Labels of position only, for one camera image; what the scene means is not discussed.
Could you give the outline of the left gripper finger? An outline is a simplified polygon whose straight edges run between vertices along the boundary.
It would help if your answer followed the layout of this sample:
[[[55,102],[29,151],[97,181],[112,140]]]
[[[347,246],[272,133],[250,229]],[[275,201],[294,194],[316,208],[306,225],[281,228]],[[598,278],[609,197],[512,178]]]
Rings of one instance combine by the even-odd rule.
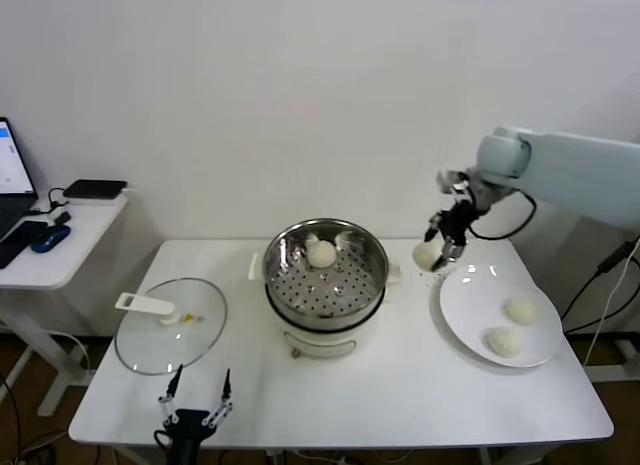
[[[163,415],[163,425],[169,426],[177,424],[179,421],[175,406],[174,398],[177,392],[179,381],[182,374],[182,366],[179,366],[175,375],[169,381],[168,387],[164,395],[158,398]]]
[[[222,387],[222,394],[218,407],[211,411],[203,420],[202,425],[205,427],[219,427],[233,410],[231,401],[231,370],[228,369],[225,375],[225,381]]]

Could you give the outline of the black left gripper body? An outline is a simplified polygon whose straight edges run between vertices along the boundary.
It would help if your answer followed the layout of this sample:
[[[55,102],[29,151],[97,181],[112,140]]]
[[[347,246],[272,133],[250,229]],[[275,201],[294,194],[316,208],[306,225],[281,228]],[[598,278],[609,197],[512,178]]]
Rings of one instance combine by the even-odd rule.
[[[170,423],[165,431],[170,438],[168,465],[196,465],[201,444],[214,435],[214,428],[203,421],[207,411],[178,409],[177,423]]]

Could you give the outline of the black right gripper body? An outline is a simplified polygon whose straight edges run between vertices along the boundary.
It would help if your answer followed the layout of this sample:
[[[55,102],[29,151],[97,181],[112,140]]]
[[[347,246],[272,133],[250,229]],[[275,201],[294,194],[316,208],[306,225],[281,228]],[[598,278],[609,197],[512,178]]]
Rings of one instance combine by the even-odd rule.
[[[439,212],[439,230],[454,245],[466,244],[466,232],[476,220],[476,207],[471,201],[458,201],[449,210]]]

